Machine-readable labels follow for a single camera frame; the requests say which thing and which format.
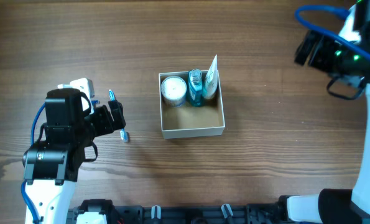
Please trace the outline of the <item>blue mouthwash bottle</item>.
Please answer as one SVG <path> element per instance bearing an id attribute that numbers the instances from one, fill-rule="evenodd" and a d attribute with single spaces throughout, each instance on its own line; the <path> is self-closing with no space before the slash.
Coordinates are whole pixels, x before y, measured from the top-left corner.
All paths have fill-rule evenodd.
<path id="1" fill-rule="evenodd" d="M 191 105 L 199 107 L 202 105 L 202 72 L 193 69 L 188 72 L 188 100 Z"/>

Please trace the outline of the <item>white round jar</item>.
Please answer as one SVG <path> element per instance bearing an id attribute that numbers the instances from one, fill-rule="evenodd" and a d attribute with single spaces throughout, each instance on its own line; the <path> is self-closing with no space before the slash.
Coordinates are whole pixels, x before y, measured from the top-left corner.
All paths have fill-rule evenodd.
<path id="1" fill-rule="evenodd" d="M 169 76 L 160 85 L 160 92 L 166 105 L 178 107 L 185 102 L 187 84 L 181 77 Z"/>

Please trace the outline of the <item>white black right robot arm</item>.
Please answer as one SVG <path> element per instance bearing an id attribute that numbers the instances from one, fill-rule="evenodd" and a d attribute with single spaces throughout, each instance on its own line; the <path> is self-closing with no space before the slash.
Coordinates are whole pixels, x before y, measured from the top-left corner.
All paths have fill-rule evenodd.
<path id="1" fill-rule="evenodd" d="M 334 33 L 306 21 L 302 12 L 323 11 L 344 20 Z M 331 78 L 328 94 L 343 100 L 365 95 L 367 123 L 363 158 L 352 189 L 323 189 L 316 195 L 282 196 L 283 213 L 292 222 L 370 223 L 370 0 L 351 8 L 304 5 L 294 16 L 308 29 L 294 61 L 325 72 Z"/>

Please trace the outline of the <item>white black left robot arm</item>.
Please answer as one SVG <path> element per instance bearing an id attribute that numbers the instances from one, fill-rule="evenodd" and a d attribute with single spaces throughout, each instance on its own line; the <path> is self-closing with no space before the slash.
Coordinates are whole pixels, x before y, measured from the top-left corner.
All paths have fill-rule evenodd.
<path id="1" fill-rule="evenodd" d="M 107 105 L 94 108 L 90 97 L 75 88 L 47 93 L 46 122 L 24 153 L 21 194 L 26 223 L 65 223 L 85 149 L 97 150 L 95 138 L 125 128 L 123 106 L 113 91 Z"/>

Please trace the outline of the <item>white leaf-print cream tube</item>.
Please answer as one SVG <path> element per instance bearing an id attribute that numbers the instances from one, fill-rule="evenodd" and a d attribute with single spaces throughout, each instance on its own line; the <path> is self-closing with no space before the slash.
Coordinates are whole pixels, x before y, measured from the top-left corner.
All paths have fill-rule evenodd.
<path id="1" fill-rule="evenodd" d="M 218 56 L 215 55 L 203 84 L 203 97 L 210 100 L 215 97 L 218 85 Z"/>

